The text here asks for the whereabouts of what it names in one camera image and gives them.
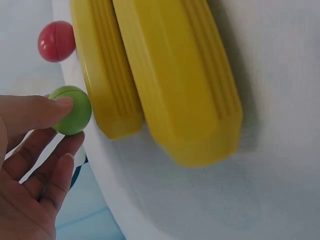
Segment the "white fabric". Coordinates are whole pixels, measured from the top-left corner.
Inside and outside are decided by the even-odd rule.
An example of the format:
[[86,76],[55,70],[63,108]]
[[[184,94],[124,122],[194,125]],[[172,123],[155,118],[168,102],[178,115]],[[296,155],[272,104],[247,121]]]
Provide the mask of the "white fabric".
[[[67,2],[53,0],[56,20],[71,20]],[[185,169],[147,127],[111,142],[92,121],[84,147],[103,195],[128,240],[318,239],[320,1],[209,3],[245,112],[240,151]],[[76,54],[61,66],[84,88]]]

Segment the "ball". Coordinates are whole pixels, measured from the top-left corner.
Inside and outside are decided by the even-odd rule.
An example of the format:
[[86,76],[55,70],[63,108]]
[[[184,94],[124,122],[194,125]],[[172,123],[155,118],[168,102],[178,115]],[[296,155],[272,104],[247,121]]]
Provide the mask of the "ball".
[[88,125],[92,115],[88,95],[76,86],[63,86],[51,93],[49,99],[54,100],[62,97],[71,97],[73,108],[53,129],[66,136],[78,134]]
[[38,38],[40,55],[48,62],[57,63],[67,59],[76,49],[74,29],[66,21],[48,24]]

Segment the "toy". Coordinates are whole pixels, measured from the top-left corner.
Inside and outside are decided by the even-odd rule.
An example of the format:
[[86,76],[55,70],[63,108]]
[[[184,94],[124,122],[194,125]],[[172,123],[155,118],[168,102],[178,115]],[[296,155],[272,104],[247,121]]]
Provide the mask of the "toy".
[[72,111],[53,128],[63,135],[80,133],[89,123],[92,109],[89,98],[85,92],[76,86],[62,86],[56,89],[49,99],[71,97],[73,99]]
[[107,137],[137,133],[144,113],[154,140],[179,165],[207,166],[237,150],[242,106],[206,0],[70,0],[70,9],[93,113]]
[[112,1],[70,1],[85,85],[99,128],[111,140],[142,129],[143,111]]
[[71,24],[55,21],[48,24],[38,38],[40,55],[48,62],[57,63],[68,58],[76,49],[75,36]]

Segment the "ridged plastic surface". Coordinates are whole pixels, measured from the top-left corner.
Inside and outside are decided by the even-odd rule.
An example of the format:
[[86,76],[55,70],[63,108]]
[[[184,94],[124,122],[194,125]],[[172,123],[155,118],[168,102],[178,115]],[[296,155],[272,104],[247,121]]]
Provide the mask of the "ridged plastic surface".
[[206,0],[113,0],[154,139],[188,167],[238,148],[243,112]]
[[141,130],[143,111],[111,0],[70,0],[81,68],[95,120],[109,139]]

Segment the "light blue floor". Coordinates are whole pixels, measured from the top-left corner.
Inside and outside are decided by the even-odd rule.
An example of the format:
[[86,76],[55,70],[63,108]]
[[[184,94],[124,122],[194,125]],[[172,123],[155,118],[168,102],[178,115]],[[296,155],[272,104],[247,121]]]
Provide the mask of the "light blue floor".
[[[64,84],[60,65],[45,62],[37,50],[38,35],[52,20],[51,0],[0,1],[0,94],[45,95]],[[46,148],[40,163],[58,141]],[[56,229],[57,240],[125,239],[89,163],[81,167],[58,215]]]

